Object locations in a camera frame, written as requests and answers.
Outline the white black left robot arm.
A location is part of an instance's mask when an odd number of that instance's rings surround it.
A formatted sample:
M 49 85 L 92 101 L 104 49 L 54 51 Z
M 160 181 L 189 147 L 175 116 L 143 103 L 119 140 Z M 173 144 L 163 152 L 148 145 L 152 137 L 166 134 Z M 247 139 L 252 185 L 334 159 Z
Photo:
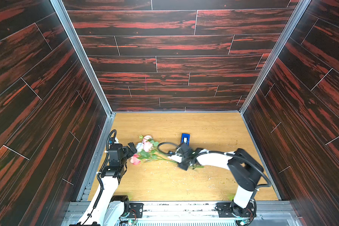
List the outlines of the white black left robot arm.
M 96 174 L 98 189 L 77 226 L 114 226 L 120 217 L 129 212 L 127 196 L 116 196 L 121 179 L 127 171 L 127 160 L 137 153 L 131 142 L 123 146 L 112 130 L 107 138 L 105 161 Z

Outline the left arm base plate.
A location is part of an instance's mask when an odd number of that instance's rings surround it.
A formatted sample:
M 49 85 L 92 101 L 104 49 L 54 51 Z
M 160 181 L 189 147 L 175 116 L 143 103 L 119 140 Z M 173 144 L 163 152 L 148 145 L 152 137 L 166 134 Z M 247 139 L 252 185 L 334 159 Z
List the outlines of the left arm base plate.
M 129 214 L 127 218 L 142 218 L 143 216 L 144 204 L 140 202 L 130 202 L 129 204 Z

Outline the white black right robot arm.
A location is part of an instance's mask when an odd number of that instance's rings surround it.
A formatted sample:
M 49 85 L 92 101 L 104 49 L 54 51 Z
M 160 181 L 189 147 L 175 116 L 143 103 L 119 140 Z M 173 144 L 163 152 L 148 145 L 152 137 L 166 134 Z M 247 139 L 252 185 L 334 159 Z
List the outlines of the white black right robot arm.
M 222 214 L 251 221 L 256 217 L 256 201 L 254 199 L 261 187 L 271 187 L 271 181 L 264 174 L 264 168 L 244 149 L 234 152 L 210 151 L 207 149 L 191 149 L 186 143 L 180 144 L 176 152 L 169 152 L 169 158 L 178 166 L 187 170 L 190 166 L 214 166 L 229 170 L 238 188 L 227 207 L 217 206 Z

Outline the pink artificial flower bouquet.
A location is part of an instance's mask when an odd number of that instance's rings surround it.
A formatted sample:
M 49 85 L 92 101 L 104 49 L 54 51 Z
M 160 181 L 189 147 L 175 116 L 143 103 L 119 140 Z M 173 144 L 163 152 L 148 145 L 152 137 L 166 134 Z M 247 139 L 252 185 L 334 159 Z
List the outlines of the pink artificial flower bouquet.
M 182 156 L 178 153 L 179 145 L 173 142 L 158 142 L 151 135 L 139 136 L 141 142 L 136 144 L 137 153 L 130 158 L 130 163 L 140 165 L 149 162 L 181 162 Z

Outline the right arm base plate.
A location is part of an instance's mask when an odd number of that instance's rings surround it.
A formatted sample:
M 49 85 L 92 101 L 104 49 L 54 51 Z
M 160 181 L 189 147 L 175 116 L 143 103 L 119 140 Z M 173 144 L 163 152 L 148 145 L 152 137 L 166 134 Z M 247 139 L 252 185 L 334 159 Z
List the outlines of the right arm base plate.
M 254 218 L 256 217 L 255 207 L 249 202 L 246 208 L 242 208 L 234 202 L 218 202 L 215 210 L 220 218 Z

